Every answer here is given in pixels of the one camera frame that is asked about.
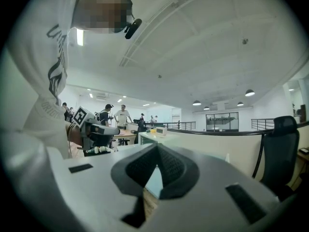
man in white t-shirt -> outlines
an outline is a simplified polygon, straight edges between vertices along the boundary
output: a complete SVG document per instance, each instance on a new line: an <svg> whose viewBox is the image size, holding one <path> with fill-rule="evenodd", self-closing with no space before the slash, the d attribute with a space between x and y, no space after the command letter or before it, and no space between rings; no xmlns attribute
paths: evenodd
<svg viewBox="0 0 309 232"><path fill-rule="evenodd" d="M31 0L13 28L8 50L39 95L24 132L57 148L64 159L70 123L63 119L58 96L66 85L69 30L121 32L132 15L132 5L131 0ZM77 127L70 135L70 141L82 144Z"/></svg>
<svg viewBox="0 0 309 232"><path fill-rule="evenodd" d="M114 118L115 118L115 121L117 123L117 127L118 128L125 129L126 123L127 123L127 121L126 121L127 117L129 118L129 120L132 123L130 114L126 110L126 106L125 105L121 105L121 110L119 110L117 113L114 114Z"/></svg>

ceiling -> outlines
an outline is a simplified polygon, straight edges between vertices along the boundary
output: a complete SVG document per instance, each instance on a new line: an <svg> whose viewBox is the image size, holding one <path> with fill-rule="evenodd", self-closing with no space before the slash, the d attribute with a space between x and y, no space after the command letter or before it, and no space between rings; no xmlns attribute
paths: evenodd
<svg viewBox="0 0 309 232"><path fill-rule="evenodd" d="M160 104L154 103L153 101L142 101L139 99L135 99L132 97L123 97L126 96L126 94L118 95L118 94L113 94L109 92L104 92L101 90L97 89L91 89L90 91L86 87L79 87L79 86L72 86L68 85L75 91L75 93L79 94L80 96L83 96L85 98L93 99L99 102L104 102L104 103L109 103L116 106L120 106L121 104L125 104L126 106L130 107L138 107L138 108L153 108L153 107L158 107Z"/></svg>
<svg viewBox="0 0 309 232"><path fill-rule="evenodd" d="M71 30L69 84L192 111L246 107L289 80L308 46L281 0L132 1L143 24L131 40L85 32L81 47Z"/></svg>

black rectangular slot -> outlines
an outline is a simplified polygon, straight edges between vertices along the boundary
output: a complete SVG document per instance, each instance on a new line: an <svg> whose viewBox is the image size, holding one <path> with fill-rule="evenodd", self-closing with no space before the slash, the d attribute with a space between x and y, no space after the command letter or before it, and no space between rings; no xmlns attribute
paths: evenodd
<svg viewBox="0 0 309 232"><path fill-rule="evenodd" d="M239 184L230 185L225 189L232 197L238 208L245 215L250 224L257 222L266 215L264 210L262 210L262 208Z"/></svg>
<svg viewBox="0 0 309 232"><path fill-rule="evenodd" d="M73 173L77 173L77 172L80 172L80 171L84 171L84 170L89 169L89 168L93 168L93 166L88 163L88 164L84 164L84 165L80 165L80 166L76 166L76 167L70 167L69 171L73 174Z"/></svg>

white t-shirt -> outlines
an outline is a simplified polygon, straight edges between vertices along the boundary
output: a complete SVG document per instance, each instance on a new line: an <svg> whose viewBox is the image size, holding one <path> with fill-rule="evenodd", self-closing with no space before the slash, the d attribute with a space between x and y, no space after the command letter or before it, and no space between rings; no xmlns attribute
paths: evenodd
<svg viewBox="0 0 309 232"><path fill-rule="evenodd" d="M24 125L27 134L68 157L64 113L58 95L68 67L68 33L76 0L31 0L7 42L19 71L38 93Z"/></svg>
<svg viewBox="0 0 309 232"><path fill-rule="evenodd" d="M126 124L126 117L129 117L130 114L127 110L119 110L114 114L114 117L118 116L118 126L124 126Z"/></svg>

black metal railing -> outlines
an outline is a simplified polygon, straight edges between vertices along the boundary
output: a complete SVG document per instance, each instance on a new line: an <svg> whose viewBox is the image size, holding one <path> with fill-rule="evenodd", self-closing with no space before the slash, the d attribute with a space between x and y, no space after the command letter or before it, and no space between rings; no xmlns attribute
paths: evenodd
<svg viewBox="0 0 309 232"><path fill-rule="evenodd" d="M257 131L274 129L274 119L273 118L259 118L251 119L251 128Z"/></svg>
<svg viewBox="0 0 309 232"><path fill-rule="evenodd" d="M195 130L196 122L146 123L146 125L147 127L166 127L167 129L192 131Z"/></svg>

